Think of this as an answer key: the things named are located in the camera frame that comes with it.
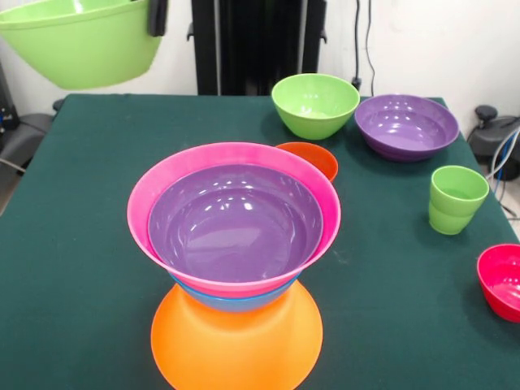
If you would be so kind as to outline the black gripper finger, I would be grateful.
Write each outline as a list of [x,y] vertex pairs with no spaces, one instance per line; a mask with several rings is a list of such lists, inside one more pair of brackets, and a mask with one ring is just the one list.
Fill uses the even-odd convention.
[[148,9],[148,34],[162,37],[167,27],[167,0],[150,0]]

